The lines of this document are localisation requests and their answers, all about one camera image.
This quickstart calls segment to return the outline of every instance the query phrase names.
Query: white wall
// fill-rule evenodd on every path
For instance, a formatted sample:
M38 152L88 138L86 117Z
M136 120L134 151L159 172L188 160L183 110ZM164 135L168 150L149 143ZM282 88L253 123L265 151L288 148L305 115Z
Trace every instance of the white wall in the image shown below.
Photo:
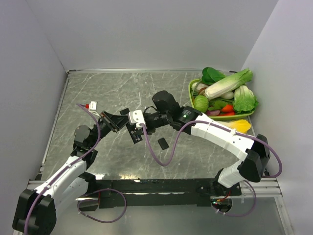
M312 1L280 0L244 65L261 103L252 121L281 156L279 184L297 235L313 231L312 11ZM271 166L274 173L274 159Z
M277 0L27 0L66 70L239 70Z
M66 73L24 0L0 1L0 230L38 172Z

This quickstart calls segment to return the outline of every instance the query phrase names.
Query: green basket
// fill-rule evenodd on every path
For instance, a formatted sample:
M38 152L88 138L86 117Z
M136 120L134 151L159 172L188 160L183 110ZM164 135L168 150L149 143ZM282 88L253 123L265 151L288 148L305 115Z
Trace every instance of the green basket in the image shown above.
M191 97L191 86L192 84L194 83L197 83L199 82L200 79L196 79L196 80L192 80L190 83L189 83L189 86L188 86L188 92L189 92L189 99L190 99L190 102L191 102L191 106L194 108L194 102L192 102L192 97ZM213 120L216 120L216 121L227 121L227 120L236 120L236 119L243 119L251 114L253 114L253 112L251 113L248 113L248 114L238 114L238 115L232 115L232 116L209 116L211 119Z

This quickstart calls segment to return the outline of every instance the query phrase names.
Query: gray marble tabletop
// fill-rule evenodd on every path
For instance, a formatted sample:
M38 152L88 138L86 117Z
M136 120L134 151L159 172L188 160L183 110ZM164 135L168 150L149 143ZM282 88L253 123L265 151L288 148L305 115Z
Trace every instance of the gray marble tabletop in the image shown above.
M181 106L190 105L188 84L200 77L197 72L165 73L73 73L69 77L65 96L47 153L42 179L49 178L72 152L74 130L79 125L94 125L93 120L76 103L97 101L97 111L118 114L120 110L144 109L153 105L152 96L162 90L171 93ZM150 136L157 156L165 162L177 131L170 126L156 130ZM157 140L164 137L169 149L162 150ZM172 162L159 166L145 144L133 144L127 129L109 133L96 147L98 155L88 172L97 179L179 179L212 178L221 169L236 162L236 157L204 139L183 133Z

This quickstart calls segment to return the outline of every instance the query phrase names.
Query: purple vegetable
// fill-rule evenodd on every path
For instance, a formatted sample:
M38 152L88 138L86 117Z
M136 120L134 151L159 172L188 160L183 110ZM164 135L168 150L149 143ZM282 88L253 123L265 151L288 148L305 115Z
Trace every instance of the purple vegetable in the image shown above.
M212 110L212 111L208 110L208 111L206 111L205 114L207 114L208 116L217 116L218 114L220 114L220 111L219 110Z

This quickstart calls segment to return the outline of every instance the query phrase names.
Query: red chili pepper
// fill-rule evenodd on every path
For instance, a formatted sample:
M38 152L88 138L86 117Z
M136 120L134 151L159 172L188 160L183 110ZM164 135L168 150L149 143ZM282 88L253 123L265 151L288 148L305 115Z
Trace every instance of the red chili pepper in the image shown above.
M231 104L226 104L224 108L221 109L222 112L228 113L233 112L233 106Z
M219 116L232 116L232 115L236 115L234 111L226 114L220 114Z

